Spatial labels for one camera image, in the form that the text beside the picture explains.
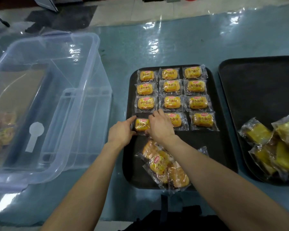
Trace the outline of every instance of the person's left arm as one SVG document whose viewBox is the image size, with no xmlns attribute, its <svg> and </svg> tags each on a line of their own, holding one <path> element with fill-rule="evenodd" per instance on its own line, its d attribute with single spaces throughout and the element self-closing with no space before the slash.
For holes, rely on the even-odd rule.
<svg viewBox="0 0 289 231">
<path fill-rule="evenodd" d="M 94 163 L 53 211 L 41 231 L 94 230 L 102 213 L 117 156 L 136 133 L 130 130 L 133 116 L 109 130 L 108 142 Z"/>
</svg>

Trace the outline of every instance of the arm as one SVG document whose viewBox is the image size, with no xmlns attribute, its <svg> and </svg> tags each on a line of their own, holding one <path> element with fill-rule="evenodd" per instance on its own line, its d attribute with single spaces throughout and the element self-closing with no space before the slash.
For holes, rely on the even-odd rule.
<svg viewBox="0 0 289 231">
<path fill-rule="evenodd" d="M 288 230 L 289 212 L 252 183 L 201 154 L 174 134 L 159 109 L 149 116 L 150 136 L 184 169 L 201 196 L 231 230 Z"/>
<path fill-rule="evenodd" d="M 94 163 L 54 210 L 41 231 L 94 230 L 102 213 L 117 156 L 136 132 L 130 130 L 133 116 L 109 130 L 108 142 Z"/>
</svg>

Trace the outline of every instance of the plastic bin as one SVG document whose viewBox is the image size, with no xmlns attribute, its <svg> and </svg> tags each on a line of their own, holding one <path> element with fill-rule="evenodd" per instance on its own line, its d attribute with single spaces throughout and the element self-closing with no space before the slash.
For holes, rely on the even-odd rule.
<svg viewBox="0 0 289 231">
<path fill-rule="evenodd" d="M 1 57 L 0 113 L 16 112 L 17 122 L 0 150 L 0 192 L 88 167 L 100 153 L 112 89 L 99 44 L 93 33 L 38 36 Z"/>
</svg>

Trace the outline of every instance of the person's right arm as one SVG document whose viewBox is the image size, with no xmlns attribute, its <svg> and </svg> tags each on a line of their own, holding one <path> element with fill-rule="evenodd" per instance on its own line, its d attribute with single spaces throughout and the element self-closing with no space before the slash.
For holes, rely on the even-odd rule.
<svg viewBox="0 0 289 231">
<path fill-rule="evenodd" d="M 149 120 L 147 133 L 173 155 L 229 229 L 289 231 L 287 210 L 240 175 L 182 141 L 161 109 L 154 111 Z"/>
</svg>

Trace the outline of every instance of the forearm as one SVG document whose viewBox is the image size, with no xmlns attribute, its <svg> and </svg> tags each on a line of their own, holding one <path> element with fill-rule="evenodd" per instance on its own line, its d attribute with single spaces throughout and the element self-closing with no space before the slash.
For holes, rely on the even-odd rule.
<svg viewBox="0 0 289 231">
<path fill-rule="evenodd" d="M 289 230 L 289 213 L 252 183 L 184 143 L 163 143 L 202 197 L 232 230 Z"/>
<path fill-rule="evenodd" d="M 100 155 L 69 191 L 42 231 L 92 230 L 99 220 L 121 147 L 106 143 Z"/>
</svg>

